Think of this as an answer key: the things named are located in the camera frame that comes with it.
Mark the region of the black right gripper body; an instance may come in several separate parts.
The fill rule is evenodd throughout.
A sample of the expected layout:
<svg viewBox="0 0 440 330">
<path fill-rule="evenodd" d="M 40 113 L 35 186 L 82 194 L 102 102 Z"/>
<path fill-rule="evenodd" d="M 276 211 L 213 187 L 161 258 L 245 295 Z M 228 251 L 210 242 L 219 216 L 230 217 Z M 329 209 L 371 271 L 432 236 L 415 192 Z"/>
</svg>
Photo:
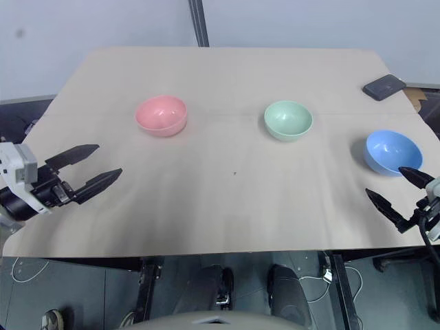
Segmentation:
<svg viewBox="0 0 440 330">
<path fill-rule="evenodd" d="M 439 222 L 439 198 L 435 197 L 429 201 L 427 197 L 419 200 L 417 208 L 414 210 L 410 222 L 418 226 L 421 219 L 425 219 L 427 231 L 431 231 Z"/>
</svg>

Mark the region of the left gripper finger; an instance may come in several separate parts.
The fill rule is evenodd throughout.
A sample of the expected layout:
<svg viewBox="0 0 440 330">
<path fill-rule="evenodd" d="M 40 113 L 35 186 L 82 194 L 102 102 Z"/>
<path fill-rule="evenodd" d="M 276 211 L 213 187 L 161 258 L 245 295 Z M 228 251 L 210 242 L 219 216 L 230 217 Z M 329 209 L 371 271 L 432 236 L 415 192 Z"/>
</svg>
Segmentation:
<svg viewBox="0 0 440 330">
<path fill-rule="evenodd" d="M 45 160 L 45 163 L 53 171 L 58 173 L 60 169 L 66 166 L 74 165 L 87 159 L 99 147 L 100 146 L 98 144 L 78 145 Z"/>
<path fill-rule="evenodd" d="M 122 174 L 122 169 L 111 170 L 101 173 L 90 179 L 85 185 L 74 192 L 73 201 L 77 204 L 83 204 L 96 195 L 106 190 Z"/>
</svg>

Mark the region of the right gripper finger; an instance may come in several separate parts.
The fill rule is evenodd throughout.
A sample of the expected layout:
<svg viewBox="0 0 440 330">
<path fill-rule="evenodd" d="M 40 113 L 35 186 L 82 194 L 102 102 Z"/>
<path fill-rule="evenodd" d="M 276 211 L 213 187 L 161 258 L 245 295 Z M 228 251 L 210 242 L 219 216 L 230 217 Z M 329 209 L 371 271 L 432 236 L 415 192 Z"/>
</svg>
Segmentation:
<svg viewBox="0 0 440 330">
<path fill-rule="evenodd" d="M 391 202 L 385 199 L 380 194 L 366 188 L 365 192 L 368 198 L 372 201 L 376 209 L 382 213 L 393 225 L 397 228 L 400 233 L 404 233 L 412 227 L 419 224 L 418 218 L 414 215 L 405 219 L 400 213 L 398 213 L 393 207 Z"/>
<path fill-rule="evenodd" d="M 425 188 L 430 182 L 434 180 L 434 177 L 427 173 L 421 172 L 415 168 L 401 166 L 399 172 L 414 186 L 418 188 Z"/>
</svg>

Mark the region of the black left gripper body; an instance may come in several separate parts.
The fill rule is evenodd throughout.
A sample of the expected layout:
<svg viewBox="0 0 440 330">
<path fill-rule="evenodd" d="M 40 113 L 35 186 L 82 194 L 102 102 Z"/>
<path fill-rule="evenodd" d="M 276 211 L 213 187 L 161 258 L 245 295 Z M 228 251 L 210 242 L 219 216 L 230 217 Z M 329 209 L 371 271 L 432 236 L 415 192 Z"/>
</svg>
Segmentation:
<svg viewBox="0 0 440 330">
<path fill-rule="evenodd" d="M 38 168 L 37 181 L 32 183 L 32 195 L 47 208 L 64 206 L 76 197 L 72 187 L 58 174 L 49 165 L 43 165 Z"/>
</svg>

